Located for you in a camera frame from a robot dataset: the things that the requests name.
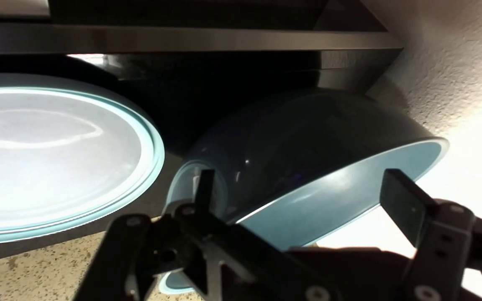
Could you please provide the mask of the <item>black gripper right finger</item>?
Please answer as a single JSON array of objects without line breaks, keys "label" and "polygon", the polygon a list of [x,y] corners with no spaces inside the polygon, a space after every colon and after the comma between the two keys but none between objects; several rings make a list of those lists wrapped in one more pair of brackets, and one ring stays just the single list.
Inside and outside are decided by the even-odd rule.
[{"label": "black gripper right finger", "polygon": [[461,288],[466,268],[482,275],[482,220],[435,201],[399,169],[383,173],[379,206],[415,248],[399,285],[403,301],[482,301]]}]

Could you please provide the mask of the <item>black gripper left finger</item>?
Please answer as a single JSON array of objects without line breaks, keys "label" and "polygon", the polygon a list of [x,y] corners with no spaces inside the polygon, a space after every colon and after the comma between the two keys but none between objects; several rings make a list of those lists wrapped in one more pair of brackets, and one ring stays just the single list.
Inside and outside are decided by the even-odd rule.
[{"label": "black gripper left finger", "polygon": [[214,173],[192,203],[157,221],[110,223],[73,301],[145,301],[158,278],[179,273],[205,301],[331,301],[331,288],[289,255],[209,211]]}]

